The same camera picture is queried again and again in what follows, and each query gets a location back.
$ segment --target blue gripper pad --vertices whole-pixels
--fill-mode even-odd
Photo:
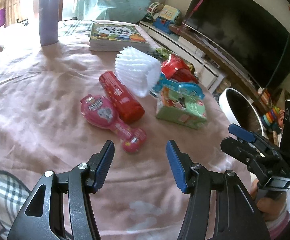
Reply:
[[[191,159],[182,153],[174,140],[170,140],[166,145],[166,155],[172,169],[177,187],[185,194],[188,193],[187,177],[190,172]]]
[[[240,126],[232,123],[228,127],[229,133],[237,136],[238,138],[246,141],[246,142],[255,142],[255,137],[253,133],[246,131],[244,128],[241,128]]]
[[[109,171],[109,167],[113,161],[115,152],[114,143],[110,141],[110,143],[106,143],[102,148],[100,155],[103,154],[103,157],[100,161],[100,164],[95,170],[95,180],[93,183],[93,189],[97,192],[104,185],[104,181],[106,179],[107,173]]]

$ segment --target silver screw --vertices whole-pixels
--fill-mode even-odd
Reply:
[[[52,171],[46,171],[46,172],[44,173],[44,175],[45,175],[45,177],[50,177],[50,176],[53,175],[53,172],[52,172]]]
[[[80,169],[80,170],[84,170],[84,169],[86,169],[87,168],[87,163],[81,163],[80,165],[78,165],[78,168]]]
[[[194,169],[194,170],[199,170],[200,168],[202,167],[202,165],[200,165],[199,163],[193,163],[192,164],[192,168]]]
[[[228,170],[228,171],[226,171],[226,173],[227,173],[227,175],[228,176],[235,176],[235,172],[234,171],[232,171],[232,170]]]

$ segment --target black television screen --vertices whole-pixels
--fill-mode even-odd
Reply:
[[[187,15],[200,0],[192,0]],[[290,72],[290,34],[253,0],[204,0],[186,23],[234,57],[249,75],[265,87],[288,44],[270,88],[278,87]]]

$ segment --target black cord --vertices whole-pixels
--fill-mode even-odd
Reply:
[[[276,66],[276,68],[275,68],[275,70],[274,70],[272,76],[270,77],[270,79],[269,79],[267,85],[266,85],[265,88],[263,89],[263,92],[260,94],[260,96],[258,97],[257,101],[261,99],[261,97],[262,97],[262,95],[264,94],[265,90],[267,89],[267,87],[269,86],[269,84],[272,82],[272,80],[273,80],[273,78],[274,78],[274,76],[275,76],[275,74],[276,74],[276,72],[277,72],[277,70],[278,70],[278,67],[279,67],[279,65],[280,65],[281,62],[282,62],[282,59],[283,59],[283,57],[284,57],[284,54],[285,54],[285,52],[286,52],[286,48],[287,48],[287,45],[288,45],[288,41],[289,41],[289,33],[288,33],[288,35],[287,35],[287,40],[286,40],[285,47],[284,47],[283,53],[282,53],[282,55],[281,55],[281,58],[279,59],[279,62],[278,62],[278,64],[277,64],[277,66]]]

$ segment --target green box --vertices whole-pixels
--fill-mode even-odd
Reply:
[[[163,87],[157,99],[156,118],[198,129],[206,122],[201,99]]]

